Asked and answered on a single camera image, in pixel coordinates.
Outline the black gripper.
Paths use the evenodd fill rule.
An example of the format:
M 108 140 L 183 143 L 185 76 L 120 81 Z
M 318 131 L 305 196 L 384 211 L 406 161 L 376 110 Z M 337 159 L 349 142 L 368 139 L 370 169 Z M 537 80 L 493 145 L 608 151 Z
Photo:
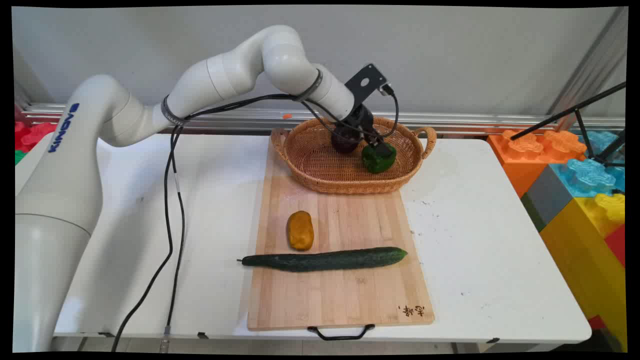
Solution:
M 350 115 L 334 124 L 334 147 L 357 147 L 365 141 L 378 154 L 394 154 L 393 146 L 382 141 L 382 137 L 374 128 L 374 116 L 365 105 L 356 107 Z

